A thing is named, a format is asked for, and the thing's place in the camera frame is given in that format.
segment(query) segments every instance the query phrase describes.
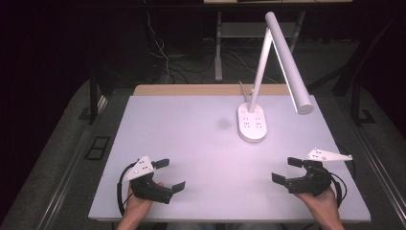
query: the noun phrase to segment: power socket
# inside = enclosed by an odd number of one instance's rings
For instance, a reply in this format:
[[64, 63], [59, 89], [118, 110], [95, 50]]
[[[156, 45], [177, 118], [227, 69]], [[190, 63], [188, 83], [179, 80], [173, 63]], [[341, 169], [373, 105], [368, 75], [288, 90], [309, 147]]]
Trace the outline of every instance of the power socket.
[[243, 103], [237, 111], [238, 134], [248, 143], [261, 142], [267, 132], [265, 115], [259, 105], [255, 105], [253, 113], [248, 112], [248, 103]]
[[132, 180], [148, 173], [153, 173], [153, 171], [154, 169], [149, 157], [143, 156], [137, 161], [137, 163], [135, 163], [131, 170], [125, 174], [124, 181]]

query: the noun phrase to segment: white device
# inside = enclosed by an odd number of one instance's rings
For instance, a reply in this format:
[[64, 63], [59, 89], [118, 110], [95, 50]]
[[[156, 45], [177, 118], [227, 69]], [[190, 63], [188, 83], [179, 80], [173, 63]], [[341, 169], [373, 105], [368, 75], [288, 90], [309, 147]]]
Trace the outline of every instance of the white device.
[[148, 173], [153, 173], [153, 171], [154, 169], [149, 157], [143, 156], [137, 161], [137, 163], [135, 163], [131, 170], [125, 174], [124, 181], [132, 180]]
[[[265, 115], [262, 108], [257, 104], [257, 97], [272, 43], [275, 44], [275, 51], [277, 53], [286, 84], [289, 88], [290, 96], [292, 97], [293, 104], [295, 105], [296, 112], [298, 114], [305, 115], [313, 111], [313, 105], [310, 101], [310, 97], [308, 96], [307, 89], [305, 88], [305, 84], [301, 75], [299, 74], [295, 60], [293, 59], [292, 54], [290, 53], [290, 50], [286, 44], [275, 14], [272, 12], [267, 13], [265, 15], [265, 20], [267, 28], [259, 57], [259, 66], [251, 101], [242, 104], [237, 111], [238, 134], [244, 141], [250, 143], [261, 142], [265, 138], [267, 132]], [[258, 121], [257, 118], [261, 118], [260, 126], [253, 126]]]
[[306, 159], [312, 161], [350, 161], [352, 160], [352, 156], [326, 150], [313, 149], [307, 155]]

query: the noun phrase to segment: person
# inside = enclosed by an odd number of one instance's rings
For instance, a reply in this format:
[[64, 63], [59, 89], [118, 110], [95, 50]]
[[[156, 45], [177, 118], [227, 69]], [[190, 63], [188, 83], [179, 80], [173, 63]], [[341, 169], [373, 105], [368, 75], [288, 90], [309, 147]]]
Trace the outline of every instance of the person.
[[[313, 196], [312, 194], [295, 194], [307, 206], [311, 215], [321, 225], [323, 230], [342, 230], [344, 229], [338, 213], [338, 207], [335, 200], [335, 193], [328, 188], [322, 194]], [[140, 222], [149, 212], [153, 201], [143, 200], [132, 195], [126, 202], [123, 219], [117, 230], [135, 230]]]

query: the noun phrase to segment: person's right hand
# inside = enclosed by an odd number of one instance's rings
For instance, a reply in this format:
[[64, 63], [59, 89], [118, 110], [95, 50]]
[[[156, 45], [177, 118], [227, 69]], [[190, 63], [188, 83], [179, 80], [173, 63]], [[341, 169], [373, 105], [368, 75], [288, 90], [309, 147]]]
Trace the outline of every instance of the person's right hand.
[[343, 223], [338, 213], [335, 194], [331, 188], [318, 196], [312, 194], [295, 194], [307, 206], [311, 215], [324, 230], [342, 230]]

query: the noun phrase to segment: table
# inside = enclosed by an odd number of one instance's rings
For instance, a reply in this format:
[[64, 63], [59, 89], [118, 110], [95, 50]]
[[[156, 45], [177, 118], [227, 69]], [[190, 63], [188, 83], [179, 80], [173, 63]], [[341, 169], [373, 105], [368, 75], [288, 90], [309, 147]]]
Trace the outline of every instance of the table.
[[[246, 91], [252, 85], [245, 85]], [[186, 180], [170, 204], [154, 203], [145, 221], [304, 222], [307, 208], [272, 182], [305, 175], [286, 158], [304, 159], [313, 149], [339, 152], [314, 97], [314, 111], [296, 114], [287, 87], [263, 85], [258, 103], [268, 134], [249, 144], [237, 134], [240, 85], [139, 85], [130, 97], [107, 160], [89, 218], [120, 220], [116, 184], [123, 169], [143, 155], [169, 158], [154, 180], [166, 187]], [[344, 162], [324, 164], [349, 189], [340, 215], [344, 222], [370, 221], [371, 215]], [[127, 184], [124, 183], [123, 197]]]

